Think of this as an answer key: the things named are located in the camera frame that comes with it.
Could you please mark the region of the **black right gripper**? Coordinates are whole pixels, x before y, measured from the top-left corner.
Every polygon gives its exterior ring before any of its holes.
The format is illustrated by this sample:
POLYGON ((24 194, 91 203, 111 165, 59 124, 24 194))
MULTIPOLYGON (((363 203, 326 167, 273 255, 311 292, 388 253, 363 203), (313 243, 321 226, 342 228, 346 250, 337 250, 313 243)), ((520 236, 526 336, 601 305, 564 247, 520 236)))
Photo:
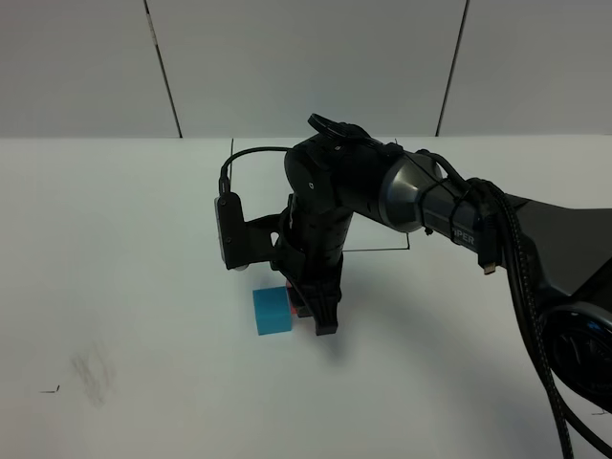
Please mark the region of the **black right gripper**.
POLYGON ((281 219, 274 244, 280 259, 271 267, 293 284, 295 289, 288 289, 292 313, 313 317, 317 336, 338 330, 342 253, 352 217, 353 211, 344 207, 318 213, 292 193, 281 219))

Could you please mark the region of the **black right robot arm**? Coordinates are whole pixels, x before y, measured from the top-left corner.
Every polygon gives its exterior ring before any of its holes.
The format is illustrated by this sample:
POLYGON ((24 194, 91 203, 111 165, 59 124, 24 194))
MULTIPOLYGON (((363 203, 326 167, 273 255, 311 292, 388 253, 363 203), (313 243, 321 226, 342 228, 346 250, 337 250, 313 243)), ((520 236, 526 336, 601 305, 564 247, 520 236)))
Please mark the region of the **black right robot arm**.
POLYGON ((439 233, 473 251, 486 273, 512 277, 531 356, 543 352, 582 398, 611 406, 611 213, 561 208, 464 179, 441 156, 382 143, 319 115, 285 155, 292 195, 279 245, 300 253, 283 273, 317 332, 338 328, 342 249, 354 214, 390 229, 439 233))

